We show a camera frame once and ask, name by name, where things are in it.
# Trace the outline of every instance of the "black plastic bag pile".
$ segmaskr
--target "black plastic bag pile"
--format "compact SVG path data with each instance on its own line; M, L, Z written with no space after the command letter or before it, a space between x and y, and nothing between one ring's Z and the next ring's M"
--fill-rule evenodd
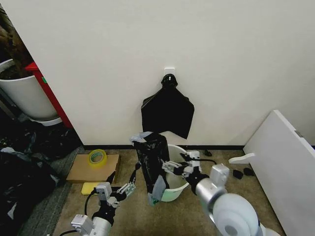
M17 234L34 206L60 181L47 163L21 152L0 152L0 179L0 232L3 235Z
M68 155L82 145L74 129L63 124L43 126L37 122L8 124L2 129L0 148L12 147L23 153L41 153L45 160L52 161Z

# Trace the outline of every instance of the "roll of tape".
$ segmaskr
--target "roll of tape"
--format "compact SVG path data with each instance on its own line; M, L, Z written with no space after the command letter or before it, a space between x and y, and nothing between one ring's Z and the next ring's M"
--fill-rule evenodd
M89 164L95 168L104 166L107 162L106 152L102 149L93 150L89 154L88 161L89 161Z

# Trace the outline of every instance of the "black plastic bag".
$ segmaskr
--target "black plastic bag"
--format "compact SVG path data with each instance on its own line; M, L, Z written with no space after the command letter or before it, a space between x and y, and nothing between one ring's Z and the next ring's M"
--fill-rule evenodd
M166 138L157 133L145 132L133 136L130 140L133 142L141 163L147 192L153 192L154 185L159 176L164 179L166 188L169 188L166 181L166 172L162 169L163 162L169 161Z
M143 131L171 131L186 139L189 134L194 106L177 89L174 75L165 75L162 88L144 99L141 107Z
M0 232L6 235L15 235L60 181L47 163L21 152L0 152L0 179Z
M74 129L63 124L43 126L33 121L12 123L1 132L0 148L12 147L23 153L41 153L45 160L65 157L82 145Z

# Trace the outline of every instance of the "cardboard box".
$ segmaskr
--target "cardboard box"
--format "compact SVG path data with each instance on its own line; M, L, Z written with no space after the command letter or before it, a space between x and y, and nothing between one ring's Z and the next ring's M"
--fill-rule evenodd
M114 182L118 174L120 156L118 154L107 155L107 162L102 167L92 167L89 164L88 154L76 155L71 170L68 174L67 181L72 183L84 182L104 182L116 171Z

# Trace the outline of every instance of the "white cylinder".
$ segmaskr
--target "white cylinder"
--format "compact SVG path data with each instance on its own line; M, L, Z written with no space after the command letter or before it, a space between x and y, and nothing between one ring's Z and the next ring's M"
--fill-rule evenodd
M0 73L13 64L13 60L0 63ZM0 80L0 87L30 118L44 121L58 117L34 75L16 80Z

